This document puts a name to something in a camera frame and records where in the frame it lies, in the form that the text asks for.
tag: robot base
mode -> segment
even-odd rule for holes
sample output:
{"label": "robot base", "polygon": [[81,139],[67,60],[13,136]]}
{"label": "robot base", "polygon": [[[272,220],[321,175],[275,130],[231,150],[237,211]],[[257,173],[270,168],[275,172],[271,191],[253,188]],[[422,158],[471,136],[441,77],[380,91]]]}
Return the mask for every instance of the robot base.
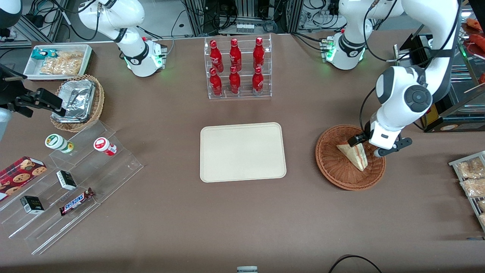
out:
{"label": "robot base", "polygon": [[360,55],[354,57],[347,56],[347,53],[340,48],[339,38],[342,33],[337,33],[334,36],[327,37],[327,40],[320,42],[321,50],[328,50],[328,52],[322,52],[322,60],[324,63],[331,63],[336,68],[341,70],[351,70],[357,66],[357,64],[364,57],[365,48],[362,49]]}
{"label": "robot base", "polygon": [[139,65],[130,64],[125,58],[128,68],[138,77],[148,77],[159,69],[164,69],[167,59],[167,47],[162,48],[160,44],[153,41],[145,41],[145,43],[148,44],[148,55]]}

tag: wicker basket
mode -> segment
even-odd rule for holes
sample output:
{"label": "wicker basket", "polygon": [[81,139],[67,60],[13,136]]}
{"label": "wicker basket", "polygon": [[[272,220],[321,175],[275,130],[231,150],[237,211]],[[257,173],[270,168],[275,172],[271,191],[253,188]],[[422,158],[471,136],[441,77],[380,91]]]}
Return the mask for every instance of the wicker basket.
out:
{"label": "wicker basket", "polygon": [[[104,104],[103,87],[101,86],[101,84],[99,84],[99,81],[91,75],[83,75],[80,77],[75,77],[75,78],[69,79],[68,81],[80,81],[80,80],[90,80],[96,84],[95,96],[93,98],[93,107],[91,108],[91,117],[85,123],[60,123],[50,118],[50,121],[52,122],[52,124],[54,124],[54,126],[57,129],[60,129],[63,131],[69,131],[72,133],[77,133],[80,130],[82,130],[84,127],[88,126],[88,124],[98,120],[99,116],[101,116],[101,112],[103,111],[103,104]],[[59,95],[59,92],[61,91],[61,86],[57,89],[56,95]]]}
{"label": "wicker basket", "polygon": [[336,186],[347,190],[363,190],[381,180],[386,170],[386,159],[375,157],[375,146],[365,142],[364,150],[369,165],[364,171],[357,169],[337,148],[337,144],[347,141],[362,130],[353,125],[337,125],[326,130],[315,147],[317,164],[323,175]]}

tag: red bottle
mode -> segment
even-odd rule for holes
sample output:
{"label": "red bottle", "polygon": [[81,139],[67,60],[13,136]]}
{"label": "red bottle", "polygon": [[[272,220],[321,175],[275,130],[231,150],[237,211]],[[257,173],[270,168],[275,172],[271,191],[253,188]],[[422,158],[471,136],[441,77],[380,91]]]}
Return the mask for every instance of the red bottle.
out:
{"label": "red bottle", "polygon": [[253,51],[253,67],[264,65],[264,48],[263,48],[263,38],[256,38],[256,46]]}
{"label": "red bottle", "polygon": [[243,60],[241,58],[241,50],[238,46],[238,40],[236,38],[231,39],[231,51],[229,52],[231,57],[231,65],[235,66],[237,71],[241,71],[243,66]]}
{"label": "red bottle", "polygon": [[258,66],[254,69],[253,75],[253,94],[255,96],[259,96],[263,92],[263,81],[264,77],[261,74],[261,67]]}
{"label": "red bottle", "polygon": [[210,62],[212,63],[212,66],[217,69],[217,72],[222,73],[222,71],[224,71],[222,54],[217,48],[217,42],[215,40],[210,41]]}
{"label": "red bottle", "polygon": [[238,74],[238,70],[235,66],[231,66],[231,74],[229,75],[229,82],[231,83],[231,92],[234,95],[238,95],[241,91],[241,77]]}
{"label": "red bottle", "polygon": [[214,96],[216,97],[222,96],[222,82],[219,75],[217,75],[216,69],[210,68],[209,73],[210,73],[210,78],[209,78],[210,86],[212,88],[212,92],[214,93]]}

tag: snickers wrapper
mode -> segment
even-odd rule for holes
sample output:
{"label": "snickers wrapper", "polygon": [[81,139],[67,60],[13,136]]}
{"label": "snickers wrapper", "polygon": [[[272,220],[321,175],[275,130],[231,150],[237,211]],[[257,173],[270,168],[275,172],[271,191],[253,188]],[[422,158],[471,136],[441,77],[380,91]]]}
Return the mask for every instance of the snickers wrapper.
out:
{"label": "snickers wrapper", "polygon": [[81,205],[84,201],[88,200],[93,195],[94,195],[94,192],[91,190],[91,188],[87,189],[81,195],[76,197],[74,200],[67,203],[65,206],[59,208],[61,215],[62,216],[66,215],[69,211],[75,209],[76,207]]}

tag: green and white container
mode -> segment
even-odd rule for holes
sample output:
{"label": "green and white container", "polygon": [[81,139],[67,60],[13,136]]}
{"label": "green and white container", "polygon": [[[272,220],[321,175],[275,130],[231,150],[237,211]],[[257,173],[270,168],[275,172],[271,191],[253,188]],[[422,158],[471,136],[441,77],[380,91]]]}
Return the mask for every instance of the green and white container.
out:
{"label": "green and white container", "polygon": [[58,134],[48,136],[46,138],[46,146],[54,150],[59,150],[65,154],[70,153],[74,149],[74,144],[72,144],[72,142],[65,140]]}

